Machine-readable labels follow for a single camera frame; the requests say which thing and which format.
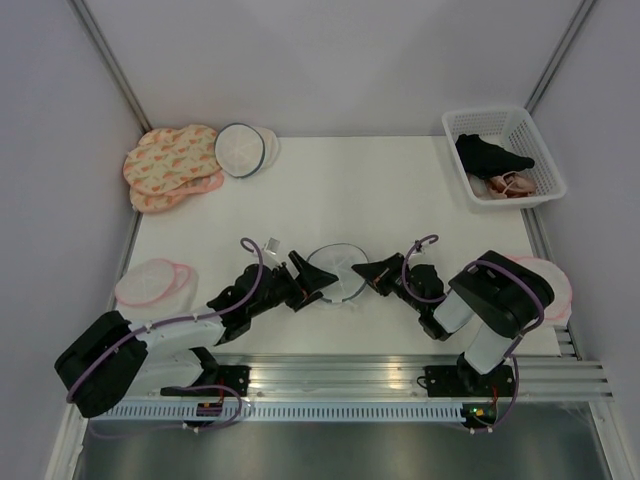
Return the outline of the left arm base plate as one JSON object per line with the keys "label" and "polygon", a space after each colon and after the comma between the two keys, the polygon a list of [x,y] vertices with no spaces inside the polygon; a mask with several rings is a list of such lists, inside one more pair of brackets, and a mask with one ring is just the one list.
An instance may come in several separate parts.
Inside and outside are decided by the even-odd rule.
{"label": "left arm base plate", "polygon": [[216,374],[203,372],[188,387],[164,387],[160,394],[165,397],[226,397],[233,392],[241,397],[247,395],[251,368],[247,365],[221,365]]}

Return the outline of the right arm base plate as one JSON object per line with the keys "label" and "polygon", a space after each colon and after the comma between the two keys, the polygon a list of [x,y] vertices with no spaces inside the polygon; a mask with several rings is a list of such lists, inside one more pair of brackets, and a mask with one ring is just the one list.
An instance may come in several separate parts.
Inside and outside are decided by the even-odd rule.
{"label": "right arm base plate", "polygon": [[485,375],[473,368],[431,365],[424,368],[424,377],[430,398],[511,397],[516,386],[509,365],[500,365]]}

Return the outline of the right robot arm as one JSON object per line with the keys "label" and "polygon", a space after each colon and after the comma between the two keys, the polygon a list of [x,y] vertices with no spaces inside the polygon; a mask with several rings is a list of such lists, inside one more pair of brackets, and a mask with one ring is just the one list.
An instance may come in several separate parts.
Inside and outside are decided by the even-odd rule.
{"label": "right robot arm", "polygon": [[456,371],[459,388],[469,395],[491,385],[493,371],[544,321],[555,300],[543,276],[493,250],[447,283],[433,265],[409,266],[400,253],[355,264],[352,270],[378,295],[393,294],[418,312],[419,324],[436,341],[448,340],[474,319],[480,321]]}

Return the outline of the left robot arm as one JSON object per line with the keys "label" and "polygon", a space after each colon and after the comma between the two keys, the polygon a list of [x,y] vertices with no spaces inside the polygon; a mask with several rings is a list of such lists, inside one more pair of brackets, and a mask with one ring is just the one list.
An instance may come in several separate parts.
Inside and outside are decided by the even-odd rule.
{"label": "left robot arm", "polygon": [[247,333],[253,319],[285,305],[297,312],[320,300],[338,276],[297,252],[286,263],[247,266],[234,283],[193,312],[135,323],[111,310],[55,361],[66,400],[98,417],[127,396],[219,396],[231,388],[211,348]]}

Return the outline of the blue-zip mesh laundry bag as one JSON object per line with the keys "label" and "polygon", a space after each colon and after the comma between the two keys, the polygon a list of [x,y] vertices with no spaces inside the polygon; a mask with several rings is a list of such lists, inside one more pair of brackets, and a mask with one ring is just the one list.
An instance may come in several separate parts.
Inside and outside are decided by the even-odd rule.
{"label": "blue-zip mesh laundry bag", "polygon": [[313,251],[307,262],[338,277],[336,283],[321,290],[322,298],[316,302],[321,308],[353,306],[366,288],[366,282],[352,269],[355,264],[369,262],[365,251],[357,245],[346,242],[325,245]]}

